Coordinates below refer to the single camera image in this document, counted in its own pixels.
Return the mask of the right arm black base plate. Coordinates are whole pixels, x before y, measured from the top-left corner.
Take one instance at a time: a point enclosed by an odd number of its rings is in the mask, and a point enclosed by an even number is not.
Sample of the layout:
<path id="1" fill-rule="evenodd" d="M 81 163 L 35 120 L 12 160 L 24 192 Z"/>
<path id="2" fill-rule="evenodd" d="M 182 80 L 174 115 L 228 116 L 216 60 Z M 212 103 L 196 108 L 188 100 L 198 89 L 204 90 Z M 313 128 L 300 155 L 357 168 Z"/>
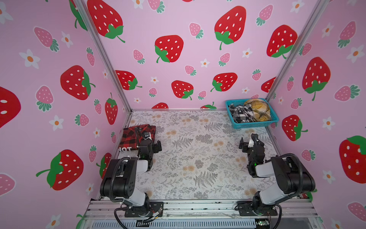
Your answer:
<path id="1" fill-rule="evenodd" d="M 240 216 L 277 216 L 275 205 L 264 205 L 262 203 L 253 203 L 252 201 L 238 201 L 234 210 L 238 211 Z"/>

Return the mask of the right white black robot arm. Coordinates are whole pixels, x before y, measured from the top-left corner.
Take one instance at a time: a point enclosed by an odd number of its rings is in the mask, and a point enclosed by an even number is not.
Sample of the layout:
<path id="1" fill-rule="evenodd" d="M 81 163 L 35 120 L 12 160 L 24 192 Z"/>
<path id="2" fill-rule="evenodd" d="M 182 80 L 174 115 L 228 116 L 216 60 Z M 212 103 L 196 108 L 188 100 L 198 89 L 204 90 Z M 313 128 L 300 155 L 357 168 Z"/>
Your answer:
<path id="1" fill-rule="evenodd" d="M 252 134 L 249 142 L 241 139 L 239 149 L 247 153 L 247 169 L 253 178 L 275 177 L 276 180 L 267 189 L 256 192 L 251 202 L 239 202 L 239 210 L 262 214 L 276 204 L 315 190 L 315 180 L 295 154 L 265 160 L 265 144 L 259 140 L 258 134 Z"/>

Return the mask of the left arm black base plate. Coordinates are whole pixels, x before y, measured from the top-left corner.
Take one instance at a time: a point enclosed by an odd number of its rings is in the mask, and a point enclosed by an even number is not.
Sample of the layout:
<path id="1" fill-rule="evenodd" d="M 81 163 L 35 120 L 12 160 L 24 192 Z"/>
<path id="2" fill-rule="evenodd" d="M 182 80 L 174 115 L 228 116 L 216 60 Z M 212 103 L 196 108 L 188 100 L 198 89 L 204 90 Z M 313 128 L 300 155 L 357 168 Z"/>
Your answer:
<path id="1" fill-rule="evenodd" d="M 153 201 L 141 207 L 131 207 L 128 209 L 125 218 L 144 218 L 144 217 L 161 217 L 163 215 L 164 202 Z"/>

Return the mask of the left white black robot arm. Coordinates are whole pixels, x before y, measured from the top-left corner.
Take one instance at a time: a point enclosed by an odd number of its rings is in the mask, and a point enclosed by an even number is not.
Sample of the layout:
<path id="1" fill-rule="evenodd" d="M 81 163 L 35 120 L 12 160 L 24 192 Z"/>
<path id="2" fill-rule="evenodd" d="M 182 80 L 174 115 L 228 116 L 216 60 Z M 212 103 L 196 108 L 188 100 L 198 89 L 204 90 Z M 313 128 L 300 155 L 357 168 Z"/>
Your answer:
<path id="1" fill-rule="evenodd" d="M 136 174 L 145 173 L 153 166 L 153 156 L 162 151 L 161 141 L 142 140 L 138 157 L 112 159 L 100 185 L 101 197 L 108 197 L 112 202 L 122 202 L 131 208 L 148 211 L 150 200 L 146 193 L 136 185 Z"/>

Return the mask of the red black plaid shirt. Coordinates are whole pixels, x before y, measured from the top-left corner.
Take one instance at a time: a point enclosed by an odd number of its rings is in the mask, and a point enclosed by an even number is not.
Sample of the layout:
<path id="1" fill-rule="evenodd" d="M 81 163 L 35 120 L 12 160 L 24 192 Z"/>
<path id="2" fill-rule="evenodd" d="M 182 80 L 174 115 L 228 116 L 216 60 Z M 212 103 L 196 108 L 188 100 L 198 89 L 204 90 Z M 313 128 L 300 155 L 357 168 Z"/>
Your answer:
<path id="1" fill-rule="evenodd" d="M 146 125 L 124 128 L 122 139 L 118 147 L 119 152 L 134 151 L 138 149 L 137 137 L 135 133 L 136 127 L 139 128 L 142 134 L 145 132 L 149 132 L 151 134 L 152 141 L 155 140 L 156 126 L 146 124 Z"/>

